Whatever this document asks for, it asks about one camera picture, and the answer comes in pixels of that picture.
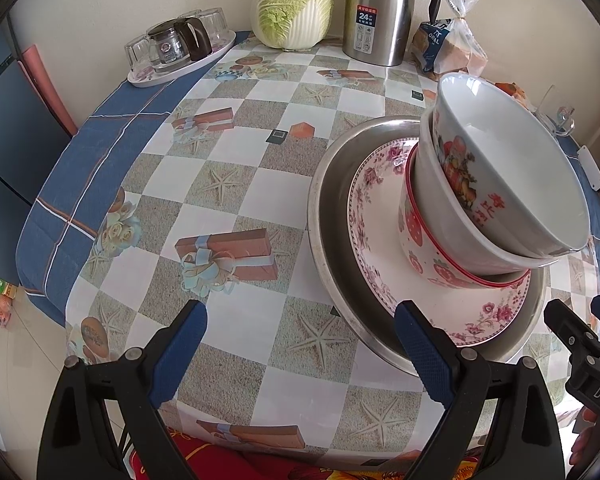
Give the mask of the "person's right hand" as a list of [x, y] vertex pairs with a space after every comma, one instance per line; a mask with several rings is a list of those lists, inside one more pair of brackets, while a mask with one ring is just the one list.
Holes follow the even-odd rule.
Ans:
[[580, 411], [581, 422], [585, 422], [585, 427], [578, 433], [577, 439], [571, 447], [569, 465], [576, 466], [578, 463], [589, 463], [588, 450], [592, 448], [596, 453], [600, 445], [595, 441], [595, 431], [597, 428], [597, 414], [589, 408], [582, 408]]

